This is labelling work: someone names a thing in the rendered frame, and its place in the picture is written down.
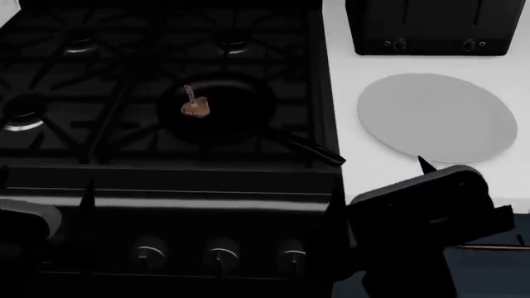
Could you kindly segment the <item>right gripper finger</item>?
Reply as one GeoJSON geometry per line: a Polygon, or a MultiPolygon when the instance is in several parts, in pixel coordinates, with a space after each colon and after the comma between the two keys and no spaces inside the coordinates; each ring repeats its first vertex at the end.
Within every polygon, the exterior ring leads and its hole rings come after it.
{"type": "Polygon", "coordinates": [[[349,245],[349,228],[345,215],[345,193],[342,183],[334,183],[330,203],[326,210],[327,230],[337,246],[349,245]]]}
{"type": "Polygon", "coordinates": [[[423,172],[424,175],[437,171],[437,169],[434,166],[432,166],[431,163],[426,161],[421,156],[418,156],[417,159],[418,159],[418,161],[420,163],[420,166],[421,166],[421,169],[422,169],[422,172],[423,172]]]}

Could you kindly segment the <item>grey round plate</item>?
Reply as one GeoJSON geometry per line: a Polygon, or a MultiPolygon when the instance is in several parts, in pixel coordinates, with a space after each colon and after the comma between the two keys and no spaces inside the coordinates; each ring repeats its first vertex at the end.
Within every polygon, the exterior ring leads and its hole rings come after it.
{"type": "Polygon", "coordinates": [[[374,81],[357,102],[359,121],[381,143],[440,163],[486,161],[509,149],[516,118],[498,96],[441,74],[374,81]]]}

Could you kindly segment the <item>black stove knob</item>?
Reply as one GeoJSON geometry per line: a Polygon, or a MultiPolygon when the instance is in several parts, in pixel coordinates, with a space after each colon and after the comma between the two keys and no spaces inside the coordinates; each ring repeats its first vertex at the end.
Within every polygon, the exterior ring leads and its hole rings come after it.
{"type": "Polygon", "coordinates": [[[131,259],[134,265],[157,269],[166,265],[169,255],[167,243],[153,235],[143,235],[132,246],[131,259]]]}
{"type": "Polygon", "coordinates": [[[306,250],[298,239],[284,240],[277,248],[277,265],[281,270],[289,271],[293,267],[301,270],[306,265],[306,250]]]}
{"type": "Polygon", "coordinates": [[[240,257],[240,246],[230,238],[216,238],[209,241],[203,253],[203,260],[207,267],[220,268],[224,272],[237,267],[240,257]]]}

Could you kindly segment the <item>round stove burner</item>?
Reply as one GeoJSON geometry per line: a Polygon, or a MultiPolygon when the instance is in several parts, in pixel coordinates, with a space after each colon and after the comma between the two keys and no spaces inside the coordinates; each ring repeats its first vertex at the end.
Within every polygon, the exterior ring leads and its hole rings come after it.
{"type": "Polygon", "coordinates": [[[96,51],[99,44],[94,36],[68,36],[64,48],[67,54],[83,54],[96,51]]]}
{"type": "Polygon", "coordinates": [[[41,126],[48,109],[48,98],[23,94],[9,99],[0,110],[0,131],[29,131],[41,126]]]}
{"type": "Polygon", "coordinates": [[[229,36],[215,41],[220,54],[236,55],[242,54],[253,47],[251,36],[229,36]]]}

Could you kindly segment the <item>black gas stove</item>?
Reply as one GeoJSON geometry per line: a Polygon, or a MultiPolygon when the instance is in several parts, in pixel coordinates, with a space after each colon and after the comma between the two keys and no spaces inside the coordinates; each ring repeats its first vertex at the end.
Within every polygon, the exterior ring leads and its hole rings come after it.
{"type": "Polygon", "coordinates": [[[306,258],[320,262],[311,249],[320,219],[328,208],[340,167],[316,161],[297,163],[221,163],[171,159],[116,158],[99,153],[127,99],[150,61],[166,22],[179,12],[207,9],[296,9],[307,12],[310,34],[313,114],[318,143],[339,154],[338,133],[325,45],[323,0],[0,0],[0,13],[48,8],[126,9],[147,23],[140,51],[130,64],[130,80],[117,99],[104,134],[86,162],[58,158],[0,158],[9,179],[0,199],[55,206],[62,215],[57,233],[38,255],[46,272],[85,270],[100,275],[151,271],[168,276],[208,276],[214,268],[203,260],[206,244],[230,238],[240,246],[232,278],[283,280],[301,270],[281,270],[277,248],[298,239],[306,258]],[[91,223],[79,222],[84,189],[94,180],[95,211],[91,223]],[[166,265],[134,265],[132,247],[143,235],[164,240],[166,265]]]}

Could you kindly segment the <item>black frying pan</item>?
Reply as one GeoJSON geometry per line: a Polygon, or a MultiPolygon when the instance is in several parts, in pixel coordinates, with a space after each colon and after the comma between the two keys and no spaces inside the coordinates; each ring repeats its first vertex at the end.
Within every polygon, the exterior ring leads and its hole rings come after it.
{"type": "Polygon", "coordinates": [[[161,127],[182,141],[221,146],[261,137],[280,143],[290,151],[306,153],[328,166],[345,163],[342,156],[328,148],[271,127],[276,111],[277,97],[270,87],[259,79],[235,73],[193,76],[164,91],[157,102],[161,127]],[[208,116],[193,118],[181,113],[181,106],[188,101],[185,85],[191,86],[197,98],[208,99],[208,116]]]}

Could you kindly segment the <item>black cast iron grate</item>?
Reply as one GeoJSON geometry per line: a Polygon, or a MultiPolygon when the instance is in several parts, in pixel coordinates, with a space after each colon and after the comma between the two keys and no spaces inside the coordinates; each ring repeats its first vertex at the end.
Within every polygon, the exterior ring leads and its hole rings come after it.
{"type": "Polygon", "coordinates": [[[0,110],[23,94],[46,96],[48,109],[37,128],[0,131],[0,158],[86,162],[130,80],[146,23],[118,8],[16,14],[0,29],[0,110]],[[68,36],[94,36],[99,48],[67,54],[68,36]]]}
{"type": "Polygon", "coordinates": [[[235,73],[259,79],[277,97],[270,126],[320,145],[315,136],[310,34],[307,12],[296,9],[186,10],[169,19],[131,95],[99,153],[116,158],[286,163],[312,166],[317,160],[280,143],[252,137],[221,146],[201,146],[175,138],[157,119],[157,102],[174,84],[197,75],[235,73]],[[220,54],[215,41],[251,36],[249,51],[220,54]]]}

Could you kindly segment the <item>brown mushroom piece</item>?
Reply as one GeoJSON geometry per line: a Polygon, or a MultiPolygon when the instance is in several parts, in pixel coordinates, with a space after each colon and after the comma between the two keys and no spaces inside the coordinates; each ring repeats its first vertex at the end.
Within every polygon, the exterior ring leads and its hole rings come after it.
{"type": "Polygon", "coordinates": [[[181,106],[184,116],[193,118],[205,118],[210,114],[210,106],[205,96],[196,97],[194,90],[189,85],[184,86],[188,101],[181,106]]]}

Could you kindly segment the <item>black toaster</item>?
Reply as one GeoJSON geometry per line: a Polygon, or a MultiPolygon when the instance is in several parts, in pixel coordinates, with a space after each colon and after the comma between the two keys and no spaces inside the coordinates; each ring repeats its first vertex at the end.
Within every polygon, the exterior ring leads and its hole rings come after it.
{"type": "Polygon", "coordinates": [[[526,0],[345,0],[358,55],[504,56],[526,0]],[[396,39],[405,51],[394,51],[396,39]],[[463,51],[475,39],[473,51],[463,51]]]}

